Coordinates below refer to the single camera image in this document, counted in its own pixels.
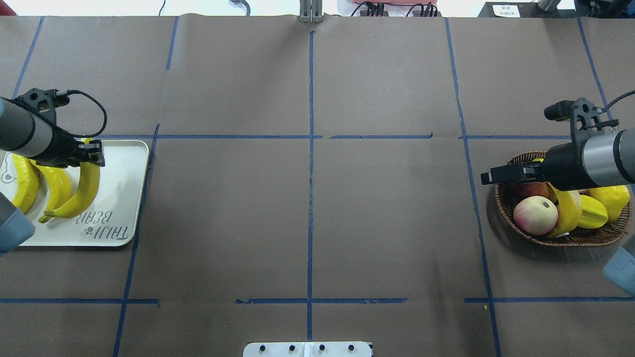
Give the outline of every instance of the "white sticker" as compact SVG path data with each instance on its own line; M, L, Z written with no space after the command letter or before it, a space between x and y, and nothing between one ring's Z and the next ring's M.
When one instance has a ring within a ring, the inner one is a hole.
M492 5L494 15L498 17L520 17L518 6L516 5Z

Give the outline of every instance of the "red object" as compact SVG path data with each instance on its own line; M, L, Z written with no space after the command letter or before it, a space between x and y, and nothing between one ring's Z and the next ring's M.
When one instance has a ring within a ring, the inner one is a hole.
M0 0L0 15L2 15L2 16L15 16L17 14L3 0Z
M353 3L359 4L362 3L361 0L352 0ZM427 0L427 1L414 1L414 0L394 0L394 1L390 1L390 0L385 0L385 1L380 1L380 3L385 3L385 4L403 4L403 5L414 5L417 3L422 3L424 5L427 5L427 3L432 3L433 5L435 5L437 2L437 0Z

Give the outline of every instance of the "white mount plate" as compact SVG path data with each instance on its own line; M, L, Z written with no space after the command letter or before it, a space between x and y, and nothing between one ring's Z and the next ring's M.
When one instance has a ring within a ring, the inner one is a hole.
M20 246L121 246L132 240L144 188L148 163L148 145L141 140L103 140L106 166L101 168L99 191L92 205L73 219L51 219L42 224L48 201L48 185L40 177L40 187L27 218L35 225L36 233ZM77 189L79 168L68 167ZM0 192L13 199L18 190L13 156L7 153L0 166Z
M253 342L245 346L243 357L373 357L373 348L361 341Z

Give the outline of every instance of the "white tray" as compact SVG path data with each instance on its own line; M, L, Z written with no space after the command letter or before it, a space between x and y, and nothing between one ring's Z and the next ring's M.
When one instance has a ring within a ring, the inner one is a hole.
M48 185L40 174L40 188L27 218L36 233L21 246L121 246L132 240L144 188L148 163L148 145L140 140L103 140L106 166L101 169L97 197L90 207L73 219L51 219L42 224L48 200ZM73 185L79 180L79 168L66 172ZM4 156L0 166L0 192L12 199L18 189L15 165L11 154Z

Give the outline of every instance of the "metal bracket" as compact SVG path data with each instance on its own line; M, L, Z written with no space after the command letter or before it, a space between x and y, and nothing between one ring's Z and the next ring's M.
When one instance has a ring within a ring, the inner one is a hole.
M373 357L371 342L254 342L243 357Z
M300 0L300 22L319 23L323 18L322 0Z

